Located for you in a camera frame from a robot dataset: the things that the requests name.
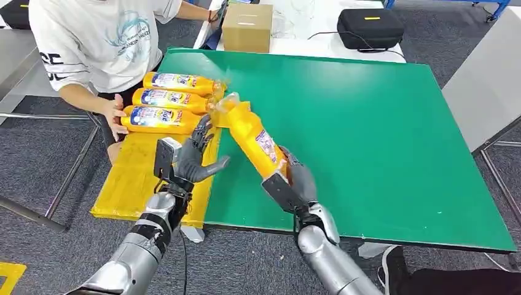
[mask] human arm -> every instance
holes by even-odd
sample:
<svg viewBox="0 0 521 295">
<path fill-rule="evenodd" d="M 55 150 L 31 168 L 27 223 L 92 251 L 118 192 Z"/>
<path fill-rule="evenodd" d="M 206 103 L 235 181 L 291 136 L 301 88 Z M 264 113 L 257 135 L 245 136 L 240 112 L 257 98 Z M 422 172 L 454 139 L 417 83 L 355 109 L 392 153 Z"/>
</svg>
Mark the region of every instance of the human arm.
<svg viewBox="0 0 521 295">
<path fill-rule="evenodd" d="M 121 111 L 121 97 L 116 96 L 114 101 L 109 101 L 88 90 L 91 74 L 85 64 L 80 42 L 54 14 L 61 9 L 55 5 L 51 2 L 43 6 L 40 1 L 36 1 L 29 6 L 31 30 L 50 85 L 67 103 L 85 111 L 103 114 L 114 138 L 117 138 L 116 133 L 127 134 L 127 128 L 119 125 L 119 117 L 126 116 Z"/>
<path fill-rule="evenodd" d="M 183 0 L 155 0 L 154 15 L 160 23 L 167 23 L 172 18 L 185 20 L 217 20 L 217 10 L 204 9 Z"/>
<path fill-rule="evenodd" d="M 183 1 L 176 18 L 183 20 L 213 20 L 217 11 L 211 11 Z"/>
<path fill-rule="evenodd" d="M 105 98 L 94 95 L 91 91 L 79 84 L 67 84 L 58 91 L 60 96 L 67 103 L 84 111 L 95 112 L 102 114 L 107 119 L 114 139 L 117 140 L 117 134 L 128 134 L 126 127 L 121 126 L 120 117 L 126 117 L 127 114 L 123 112 L 123 98 L 116 94 L 114 100 L 107 100 Z"/>
</svg>

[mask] yellow detergent bottle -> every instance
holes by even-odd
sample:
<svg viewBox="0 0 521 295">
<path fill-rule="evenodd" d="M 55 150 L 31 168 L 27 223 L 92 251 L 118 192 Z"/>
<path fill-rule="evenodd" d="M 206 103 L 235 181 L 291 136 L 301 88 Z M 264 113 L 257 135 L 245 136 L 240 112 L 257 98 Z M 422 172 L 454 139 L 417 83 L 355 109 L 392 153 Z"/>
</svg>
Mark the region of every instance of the yellow detergent bottle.
<svg viewBox="0 0 521 295">
<path fill-rule="evenodd" d="M 143 79 L 145 88 L 161 88 L 195 93 L 200 96 L 223 92 L 226 84 L 201 76 L 149 72 Z"/>
<path fill-rule="evenodd" d="M 210 100 L 194 93 L 175 92 L 163 89 L 140 88 L 132 96 L 135 106 L 149 105 L 168 109 L 185 109 L 194 114 L 206 114 L 210 111 Z"/>
<path fill-rule="evenodd" d="M 132 132 L 190 134 L 201 119 L 188 111 L 153 106 L 127 106 L 123 111 L 127 117 L 121 117 L 121 125 Z"/>
<path fill-rule="evenodd" d="M 251 112 L 248 103 L 241 103 L 238 94 L 234 92 L 217 104 L 217 110 L 226 116 L 233 140 L 262 179 L 267 179 L 277 170 L 287 177 L 286 157 L 262 126 L 261 119 Z"/>
</svg>

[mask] black case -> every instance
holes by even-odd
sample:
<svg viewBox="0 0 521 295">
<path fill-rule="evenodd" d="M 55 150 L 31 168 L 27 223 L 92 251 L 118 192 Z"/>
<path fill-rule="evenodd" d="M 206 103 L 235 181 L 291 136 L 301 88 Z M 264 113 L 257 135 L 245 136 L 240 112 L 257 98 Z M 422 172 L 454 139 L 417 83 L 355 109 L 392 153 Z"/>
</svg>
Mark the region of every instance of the black case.
<svg viewBox="0 0 521 295">
<path fill-rule="evenodd" d="M 337 29 L 349 49 L 370 49 L 360 37 L 373 49 L 389 49 L 402 41 L 404 35 L 404 25 L 389 9 L 344 9 Z"/>
<path fill-rule="evenodd" d="M 30 30 L 29 0 L 12 0 L 0 9 L 4 22 L 12 29 Z"/>
</svg>

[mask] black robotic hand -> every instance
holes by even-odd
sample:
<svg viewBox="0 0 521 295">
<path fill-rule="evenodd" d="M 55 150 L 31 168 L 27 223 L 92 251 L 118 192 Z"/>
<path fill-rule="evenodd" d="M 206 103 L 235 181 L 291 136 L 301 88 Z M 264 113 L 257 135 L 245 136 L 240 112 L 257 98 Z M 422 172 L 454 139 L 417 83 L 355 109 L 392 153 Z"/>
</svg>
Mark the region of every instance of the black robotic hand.
<svg viewBox="0 0 521 295">
<path fill-rule="evenodd" d="M 315 180 L 297 157 L 285 147 L 280 148 L 288 160 L 287 177 L 276 172 L 262 182 L 262 187 L 285 212 L 305 213 L 316 203 Z"/>
<path fill-rule="evenodd" d="M 204 115 L 199 124 L 182 145 L 178 160 L 174 166 L 174 175 L 186 179 L 191 183 L 198 183 L 216 174 L 228 165 L 230 157 L 224 156 L 216 163 L 203 167 L 203 154 L 206 146 L 213 138 L 213 134 L 207 135 L 212 128 L 210 115 Z"/>
<path fill-rule="evenodd" d="M 288 160 L 288 180 L 289 185 L 301 200 L 307 203 L 316 202 L 315 179 L 309 168 L 299 162 L 287 148 L 280 146 L 280 149 Z"/>
</svg>

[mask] black pants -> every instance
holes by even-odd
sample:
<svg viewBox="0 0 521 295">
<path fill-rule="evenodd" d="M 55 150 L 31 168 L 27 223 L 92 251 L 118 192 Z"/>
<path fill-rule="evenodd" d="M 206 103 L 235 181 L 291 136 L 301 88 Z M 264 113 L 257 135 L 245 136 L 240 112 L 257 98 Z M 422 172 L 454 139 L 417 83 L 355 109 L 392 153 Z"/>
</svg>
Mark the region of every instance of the black pants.
<svg viewBox="0 0 521 295">
<path fill-rule="evenodd" d="M 420 269 L 399 286 L 400 295 L 519 295 L 521 273 L 498 269 Z"/>
<path fill-rule="evenodd" d="M 161 61 L 157 64 L 157 66 L 152 70 L 152 72 L 156 72 L 157 69 L 159 69 L 159 65 L 161 65 Z M 123 98 L 123 107 L 127 107 L 132 105 L 132 95 L 134 95 L 134 92 L 136 92 L 137 89 L 140 89 L 143 87 L 143 81 L 140 81 L 136 85 L 130 87 L 129 89 L 126 89 L 123 92 L 116 92 L 116 93 L 98 93 L 99 97 L 105 98 L 107 100 L 114 100 L 114 96 L 116 94 L 121 95 Z M 105 146 L 108 148 L 110 145 L 116 143 L 116 140 L 114 139 L 114 136 L 112 135 L 112 130 L 107 122 L 107 119 L 104 115 L 101 114 L 94 114 L 94 118 L 98 125 L 100 126 L 101 132 L 103 134 L 103 141 L 105 142 Z M 125 139 L 124 134 L 119 134 L 119 140 L 122 141 Z"/>
</svg>

